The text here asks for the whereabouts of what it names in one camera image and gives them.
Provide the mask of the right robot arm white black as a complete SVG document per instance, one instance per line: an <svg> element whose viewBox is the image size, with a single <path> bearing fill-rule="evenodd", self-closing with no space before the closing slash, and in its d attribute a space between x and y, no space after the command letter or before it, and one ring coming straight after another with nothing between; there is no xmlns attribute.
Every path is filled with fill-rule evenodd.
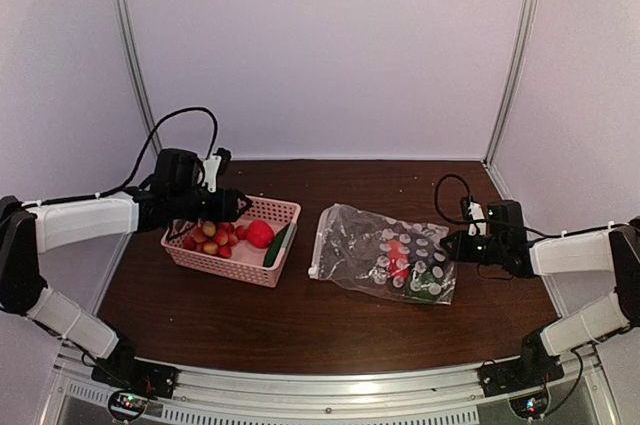
<svg viewBox="0 0 640 425"><path fill-rule="evenodd" d="M563 353L639 326L639 220L548 235L524 224L521 204L501 200L482 208L461 201L463 230L440 240L454 262L497 265L516 278L611 272L614 286L579 311L522 341L512 375L530 387Z"/></svg>

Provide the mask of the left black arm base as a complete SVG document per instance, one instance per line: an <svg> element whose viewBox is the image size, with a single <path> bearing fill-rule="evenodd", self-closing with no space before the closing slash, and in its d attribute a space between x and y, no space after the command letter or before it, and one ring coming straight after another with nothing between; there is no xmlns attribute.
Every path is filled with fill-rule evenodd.
<svg viewBox="0 0 640 425"><path fill-rule="evenodd" d="M139 359L131 340L120 335L117 338L114 350L106 358L94 358L86 354L93 362L91 378L147 398L171 399L178 370L173 366Z"/></svg>

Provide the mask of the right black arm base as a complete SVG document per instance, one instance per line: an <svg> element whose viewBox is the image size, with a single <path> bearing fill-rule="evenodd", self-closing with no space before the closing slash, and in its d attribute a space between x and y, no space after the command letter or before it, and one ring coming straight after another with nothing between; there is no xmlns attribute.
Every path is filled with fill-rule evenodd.
<svg viewBox="0 0 640 425"><path fill-rule="evenodd" d="M525 336L520 355L502 362L487 361L478 369L478 379L485 397L510 394L543 387L564 377L558 355L549 355L541 338L542 330Z"/></svg>

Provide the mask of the fake lychee bunch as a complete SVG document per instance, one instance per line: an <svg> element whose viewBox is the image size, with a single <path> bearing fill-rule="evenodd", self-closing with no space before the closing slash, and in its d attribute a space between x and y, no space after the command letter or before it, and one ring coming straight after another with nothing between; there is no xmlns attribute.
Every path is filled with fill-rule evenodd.
<svg viewBox="0 0 640 425"><path fill-rule="evenodd" d="M248 227L228 222L205 221L193 225L182 241L182 248L208 256L231 259L234 248L246 239Z"/></svg>

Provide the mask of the clear zip top bag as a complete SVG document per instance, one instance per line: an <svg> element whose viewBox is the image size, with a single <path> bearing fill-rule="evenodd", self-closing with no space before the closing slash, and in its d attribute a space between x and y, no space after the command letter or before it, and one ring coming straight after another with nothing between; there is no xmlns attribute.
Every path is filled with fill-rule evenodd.
<svg viewBox="0 0 640 425"><path fill-rule="evenodd" d="M409 248L410 273L431 272L437 278L455 281L456 286L456 264L440 247L440 240L448 233L446 226L406 222L334 204L320 215L308 276L379 299L426 304L405 297L406 283L401 288L391 284L388 242L398 240Z"/></svg>

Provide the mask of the pink plastic basket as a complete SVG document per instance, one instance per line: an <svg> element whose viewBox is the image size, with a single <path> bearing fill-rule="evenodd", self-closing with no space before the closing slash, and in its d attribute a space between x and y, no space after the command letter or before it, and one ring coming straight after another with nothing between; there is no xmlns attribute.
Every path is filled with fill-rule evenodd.
<svg viewBox="0 0 640 425"><path fill-rule="evenodd" d="M253 220L263 220L277 234L285 225L292 223L273 267L263 267L267 249L257 249L246 240L241 241L234 248L231 259L208 256L183 249L182 241L186 232L192 227L190 223L182 226L180 231L166 232L161 239L161 245L179 266L254 285L275 288L291 250L302 208L295 202L259 196L249 197L253 201L253 206L236 222L236 225L248 226Z"/></svg>

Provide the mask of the green fake cucumber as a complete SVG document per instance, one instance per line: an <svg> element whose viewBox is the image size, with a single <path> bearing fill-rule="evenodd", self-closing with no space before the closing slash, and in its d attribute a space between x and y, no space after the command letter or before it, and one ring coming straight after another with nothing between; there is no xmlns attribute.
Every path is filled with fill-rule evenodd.
<svg viewBox="0 0 640 425"><path fill-rule="evenodd" d="M263 267L264 268L271 268L274 266L277 256L279 254L279 250L283 245L283 242L289 232L289 229L291 228L292 223L289 223L287 225L285 225L274 237L274 239L272 240L271 244L269 245L269 248L265 254L264 260L263 260Z"/></svg>

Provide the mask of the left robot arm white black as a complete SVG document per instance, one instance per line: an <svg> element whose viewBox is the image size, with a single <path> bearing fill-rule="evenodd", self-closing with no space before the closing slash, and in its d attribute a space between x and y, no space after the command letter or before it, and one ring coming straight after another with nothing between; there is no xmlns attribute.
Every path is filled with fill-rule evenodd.
<svg viewBox="0 0 640 425"><path fill-rule="evenodd" d="M230 160L223 148L204 159L186 150L164 149L153 173L138 186L125 183L92 195L33 202L3 197L2 311L35 322L96 359L106 359L103 367L111 379L123 389L137 387L144 378L142 364L117 350L123 340L113 328L47 284L39 257L77 242L166 228L177 220L241 218L251 208L251 199L217 185Z"/></svg>

